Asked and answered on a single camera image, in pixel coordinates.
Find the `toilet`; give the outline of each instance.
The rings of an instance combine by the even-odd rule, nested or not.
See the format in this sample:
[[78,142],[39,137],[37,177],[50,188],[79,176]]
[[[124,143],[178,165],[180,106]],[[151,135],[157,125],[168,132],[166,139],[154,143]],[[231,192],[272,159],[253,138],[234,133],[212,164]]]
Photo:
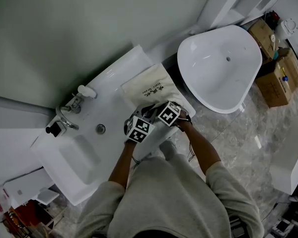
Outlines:
[[298,30],[298,25],[291,18],[282,21],[276,28],[276,35],[280,40],[286,40]]

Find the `white sink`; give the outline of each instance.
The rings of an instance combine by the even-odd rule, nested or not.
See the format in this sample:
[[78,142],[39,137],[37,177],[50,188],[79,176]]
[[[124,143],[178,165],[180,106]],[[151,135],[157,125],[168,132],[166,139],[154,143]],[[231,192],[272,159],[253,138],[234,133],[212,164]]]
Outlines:
[[[96,99],[85,99],[79,114],[64,112],[79,125],[79,130],[67,128],[57,138],[42,132],[33,144],[45,170],[73,205],[89,198],[110,176],[126,140],[124,121],[136,108],[125,99],[121,85],[152,65],[140,46],[133,48],[88,84],[97,92]],[[187,101],[184,106],[191,116],[195,114]],[[50,124],[56,120],[59,118],[55,117]],[[96,133],[98,124],[105,126],[104,134]],[[161,122],[155,126],[148,138],[137,145],[136,159],[155,150],[178,130]]]
[[189,90],[222,114],[240,107],[261,64],[256,41],[234,25],[189,37],[178,49],[179,69]]

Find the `gray wall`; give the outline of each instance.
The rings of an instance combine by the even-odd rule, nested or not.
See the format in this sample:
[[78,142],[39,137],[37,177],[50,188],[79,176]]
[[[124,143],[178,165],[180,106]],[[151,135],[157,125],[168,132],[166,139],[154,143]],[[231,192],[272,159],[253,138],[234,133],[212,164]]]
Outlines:
[[0,98],[0,184],[42,166],[30,146],[54,116],[53,110]]
[[196,23],[206,0],[0,0],[0,96],[54,108],[140,44]]

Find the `gray sweatshirt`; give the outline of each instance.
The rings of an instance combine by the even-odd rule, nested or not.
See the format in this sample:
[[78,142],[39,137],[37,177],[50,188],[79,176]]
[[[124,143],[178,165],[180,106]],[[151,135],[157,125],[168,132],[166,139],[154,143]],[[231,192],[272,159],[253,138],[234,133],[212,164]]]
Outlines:
[[112,181],[100,185],[81,214],[76,237],[133,238],[157,230],[177,238],[230,238],[229,216],[239,217],[251,238],[263,237],[257,206],[222,162],[207,170],[205,183],[184,155],[153,157],[135,169],[126,191]]

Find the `cloth bag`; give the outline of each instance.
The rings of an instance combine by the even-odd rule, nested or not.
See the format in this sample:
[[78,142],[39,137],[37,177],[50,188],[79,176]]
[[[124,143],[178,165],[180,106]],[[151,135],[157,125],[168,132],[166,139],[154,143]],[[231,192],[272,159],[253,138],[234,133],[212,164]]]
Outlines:
[[184,96],[176,88],[161,63],[146,69],[121,87],[126,97],[136,107],[152,103],[156,108],[167,101],[183,106]]

